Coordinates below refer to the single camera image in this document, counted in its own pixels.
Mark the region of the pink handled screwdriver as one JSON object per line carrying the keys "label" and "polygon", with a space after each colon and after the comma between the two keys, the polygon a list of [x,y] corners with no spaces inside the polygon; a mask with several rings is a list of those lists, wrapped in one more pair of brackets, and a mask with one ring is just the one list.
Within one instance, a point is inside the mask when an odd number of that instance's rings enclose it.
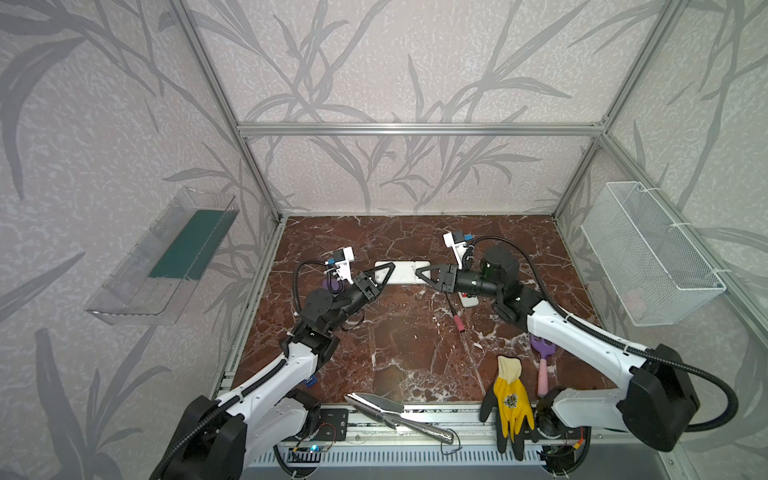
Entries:
{"label": "pink handled screwdriver", "polygon": [[460,333],[463,333],[465,331],[464,323],[463,323],[461,317],[459,316],[458,311],[455,308],[453,302],[451,301],[450,295],[448,293],[445,293],[444,296],[445,296],[445,299],[446,299],[446,301],[448,303],[448,307],[449,307],[450,313],[452,315],[452,318],[453,318],[453,321],[455,323],[455,326],[456,326],[457,330]]}

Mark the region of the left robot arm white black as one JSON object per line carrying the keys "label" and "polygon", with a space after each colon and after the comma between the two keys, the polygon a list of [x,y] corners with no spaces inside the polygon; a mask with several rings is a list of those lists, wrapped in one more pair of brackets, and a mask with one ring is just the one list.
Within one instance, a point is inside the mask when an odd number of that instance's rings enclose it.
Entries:
{"label": "left robot arm white black", "polygon": [[334,354],[335,329],[386,288],[395,265],[363,271],[339,294],[318,288],[298,302],[299,319],[278,356],[240,386],[193,400],[151,473],[153,479],[238,479],[281,440],[313,429],[318,401],[298,390]]}

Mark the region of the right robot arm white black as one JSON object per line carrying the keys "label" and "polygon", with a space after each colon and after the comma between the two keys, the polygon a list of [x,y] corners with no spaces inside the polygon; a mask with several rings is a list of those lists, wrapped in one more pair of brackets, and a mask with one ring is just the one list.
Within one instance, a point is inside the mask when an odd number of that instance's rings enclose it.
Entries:
{"label": "right robot arm white black", "polygon": [[631,343],[565,311],[545,286],[524,285],[515,256],[520,250],[499,239],[477,271],[451,264],[415,271],[437,291],[492,299],[503,321],[553,342],[613,383],[608,390],[551,389],[534,414],[520,414],[509,438],[521,429],[558,438],[569,429],[597,427],[629,432],[645,445],[669,452],[683,434],[715,430],[735,418],[739,400],[733,388],[684,363],[676,350]]}

